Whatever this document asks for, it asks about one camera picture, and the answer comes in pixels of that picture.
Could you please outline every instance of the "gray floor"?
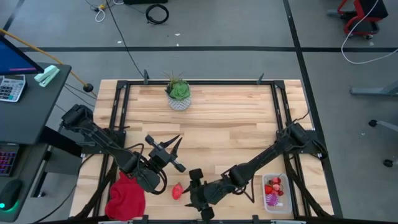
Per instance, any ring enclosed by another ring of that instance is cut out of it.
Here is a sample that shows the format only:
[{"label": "gray floor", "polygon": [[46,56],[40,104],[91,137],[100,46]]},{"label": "gray floor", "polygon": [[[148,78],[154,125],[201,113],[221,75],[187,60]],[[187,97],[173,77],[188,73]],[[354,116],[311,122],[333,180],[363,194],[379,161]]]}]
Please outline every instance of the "gray floor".
[{"label": "gray floor", "polygon": [[[99,4],[100,0],[89,0]],[[390,16],[373,40],[353,38],[347,47],[398,47],[395,21],[398,2],[384,0]],[[343,24],[325,15],[339,0],[289,0],[302,47],[339,47],[344,41]],[[16,5],[0,1],[0,27]],[[116,21],[131,47],[167,46],[268,46],[293,47],[282,1],[278,0],[170,0],[170,20],[161,26],[146,24],[144,16],[128,6],[114,6]],[[145,11],[146,6],[135,6]],[[39,47],[122,47],[121,37],[109,11],[102,23],[84,0],[25,1],[9,31]],[[151,78],[163,71],[184,72],[185,78],[302,77],[295,52],[207,51],[131,52],[141,70]],[[98,90],[104,78],[140,78],[126,52],[51,52]],[[351,60],[366,60],[383,54],[349,53]],[[39,53],[28,53],[38,62],[51,62]],[[397,133],[368,126],[370,119],[398,124],[395,98],[351,96],[351,86],[384,86],[397,79],[398,55],[367,65],[352,65],[339,53],[304,53],[343,215],[346,218],[398,222],[397,169],[381,161],[396,158]],[[70,76],[69,84],[80,84]],[[57,102],[69,109],[82,103],[67,91]],[[58,127],[63,112],[55,108],[48,125]],[[76,177],[48,177],[45,198],[30,198],[16,223],[32,222],[56,207],[76,182]],[[71,200],[47,220],[65,219]]]}]

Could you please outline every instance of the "mint green stapler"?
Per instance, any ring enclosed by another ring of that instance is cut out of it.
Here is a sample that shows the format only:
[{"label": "mint green stapler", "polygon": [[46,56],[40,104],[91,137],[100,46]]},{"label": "mint green stapler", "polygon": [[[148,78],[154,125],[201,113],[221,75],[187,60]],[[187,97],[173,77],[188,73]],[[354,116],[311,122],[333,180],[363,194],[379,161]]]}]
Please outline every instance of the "mint green stapler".
[{"label": "mint green stapler", "polygon": [[44,73],[39,73],[35,76],[35,80],[41,87],[46,87],[51,80],[58,74],[59,68],[54,65],[50,65],[44,69]]}]

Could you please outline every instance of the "white plant pot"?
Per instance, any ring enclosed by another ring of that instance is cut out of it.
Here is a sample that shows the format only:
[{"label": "white plant pot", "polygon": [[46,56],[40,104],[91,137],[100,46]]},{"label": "white plant pot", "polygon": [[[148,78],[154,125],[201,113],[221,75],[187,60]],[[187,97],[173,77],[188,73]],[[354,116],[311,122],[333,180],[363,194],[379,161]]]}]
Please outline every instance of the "white plant pot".
[{"label": "white plant pot", "polygon": [[174,110],[178,110],[178,111],[183,111],[188,109],[188,107],[191,105],[191,99],[192,99],[192,95],[190,95],[188,98],[183,99],[183,100],[176,100],[173,99],[171,96],[169,96],[169,94],[166,93],[167,96],[167,100],[169,101],[169,105],[171,108],[173,108]]}]

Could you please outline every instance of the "succulent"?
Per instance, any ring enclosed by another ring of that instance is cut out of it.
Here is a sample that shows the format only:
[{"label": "succulent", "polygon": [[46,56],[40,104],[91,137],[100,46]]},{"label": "succulent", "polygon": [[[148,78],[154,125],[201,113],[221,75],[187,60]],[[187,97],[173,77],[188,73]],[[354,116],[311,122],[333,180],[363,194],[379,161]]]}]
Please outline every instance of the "succulent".
[{"label": "succulent", "polygon": [[172,86],[170,96],[176,100],[184,100],[191,95],[188,83],[184,80],[179,80]]},{"label": "succulent", "polygon": [[167,73],[165,74],[170,79],[165,91],[171,98],[176,100],[184,100],[191,95],[187,81],[180,78],[182,73],[178,76],[174,76],[173,74],[169,75]]}]

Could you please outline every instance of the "plastic container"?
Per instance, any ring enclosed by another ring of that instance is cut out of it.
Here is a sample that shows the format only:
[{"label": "plastic container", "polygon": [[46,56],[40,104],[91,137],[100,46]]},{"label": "plastic container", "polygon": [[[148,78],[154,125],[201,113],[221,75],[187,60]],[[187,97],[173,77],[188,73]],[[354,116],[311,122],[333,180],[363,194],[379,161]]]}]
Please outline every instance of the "plastic container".
[{"label": "plastic container", "polygon": [[[278,204],[276,206],[268,206],[266,202],[266,191],[264,186],[267,184],[268,180],[274,177],[280,178],[280,184],[283,185],[284,194],[278,196]],[[269,213],[275,214],[289,214],[292,212],[292,197],[290,196],[289,180],[286,174],[266,174],[262,176],[262,197],[264,201],[264,206]]]}]

